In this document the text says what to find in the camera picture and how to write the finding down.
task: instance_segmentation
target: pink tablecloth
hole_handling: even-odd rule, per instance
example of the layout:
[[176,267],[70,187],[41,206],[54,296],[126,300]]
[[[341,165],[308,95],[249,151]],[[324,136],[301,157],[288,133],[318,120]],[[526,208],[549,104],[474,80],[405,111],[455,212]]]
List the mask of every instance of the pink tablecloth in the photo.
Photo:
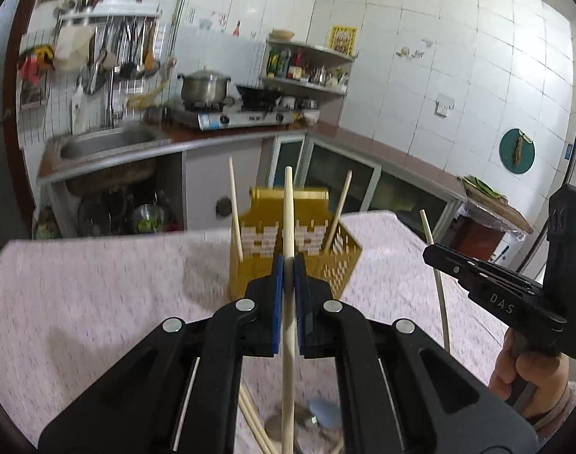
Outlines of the pink tablecloth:
[[[343,300],[366,317],[416,322],[441,342],[424,243],[389,212],[344,223],[363,254]],[[0,255],[0,402],[37,444],[44,426],[166,317],[209,317],[226,302],[229,232],[13,242]],[[487,383],[505,326],[444,277],[452,354]],[[263,419],[280,404],[281,360],[244,360]],[[297,400],[337,401],[334,363],[298,360]],[[257,452],[238,413],[236,453]],[[314,441],[308,452],[321,452]]]

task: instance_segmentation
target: kitchen sink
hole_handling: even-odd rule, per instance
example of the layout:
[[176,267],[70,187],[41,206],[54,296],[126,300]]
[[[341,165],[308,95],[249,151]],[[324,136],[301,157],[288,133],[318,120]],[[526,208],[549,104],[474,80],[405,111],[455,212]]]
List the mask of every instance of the kitchen sink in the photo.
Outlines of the kitchen sink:
[[61,146],[59,156],[62,160],[90,160],[170,141],[166,134],[148,126],[124,126],[69,137]]

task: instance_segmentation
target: dish rack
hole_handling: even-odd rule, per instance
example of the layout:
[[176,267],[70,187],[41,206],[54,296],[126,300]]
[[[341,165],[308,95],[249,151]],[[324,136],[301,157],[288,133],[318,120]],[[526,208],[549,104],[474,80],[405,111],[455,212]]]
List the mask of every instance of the dish rack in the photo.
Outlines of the dish rack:
[[[362,252],[361,246],[340,222],[330,249],[323,251],[326,233],[334,219],[328,210],[326,189],[294,188],[296,252],[305,255],[307,274],[328,282],[340,298]],[[239,216],[243,261],[239,260],[231,231],[229,296],[241,299],[248,283],[271,274],[273,258],[283,252],[284,189],[250,189],[250,211]]]

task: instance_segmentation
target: glass cabinet door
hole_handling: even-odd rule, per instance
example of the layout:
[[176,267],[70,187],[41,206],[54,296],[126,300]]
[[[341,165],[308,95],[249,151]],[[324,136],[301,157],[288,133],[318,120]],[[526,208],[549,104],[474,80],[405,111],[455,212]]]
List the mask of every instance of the glass cabinet door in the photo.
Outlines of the glass cabinet door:
[[328,207],[334,212],[340,199],[346,174],[349,171],[352,171],[351,186],[342,212],[359,212],[374,173],[374,168],[369,165],[362,164],[322,146],[314,145],[305,178],[305,186],[328,189]]
[[282,141],[279,144],[278,163],[275,168],[275,177],[273,178],[274,188],[284,187],[284,176],[286,175],[286,167],[292,167],[292,176],[296,177],[296,168],[298,167],[298,160],[301,156],[303,140],[296,141]]
[[420,210],[425,210],[431,230],[434,230],[446,204],[441,198],[398,177],[382,173],[368,210],[390,210],[404,225],[426,240]]

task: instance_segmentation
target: cabinet door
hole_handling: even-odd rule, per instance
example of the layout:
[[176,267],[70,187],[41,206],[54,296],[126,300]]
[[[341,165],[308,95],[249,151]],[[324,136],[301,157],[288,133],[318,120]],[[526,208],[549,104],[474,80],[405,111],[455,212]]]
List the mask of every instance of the cabinet door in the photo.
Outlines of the cabinet door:
[[314,145],[305,178],[305,186],[328,189],[329,209],[333,212],[338,205],[346,174],[349,171],[352,171],[351,186],[342,212],[359,212],[372,180],[374,167],[320,145]]
[[426,240],[420,210],[424,209],[431,231],[446,206],[441,198],[405,182],[389,173],[382,173],[368,210],[390,210],[422,240]]
[[292,176],[296,177],[298,161],[301,158],[303,140],[281,141],[277,148],[277,162],[275,164],[275,174],[272,173],[273,187],[282,188],[284,186],[284,177],[286,176],[286,167],[292,167]]
[[238,210],[244,213],[250,209],[250,188],[256,186],[261,146],[261,140],[238,141],[185,153],[187,230],[231,227],[227,206],[230,157],[233,157]]

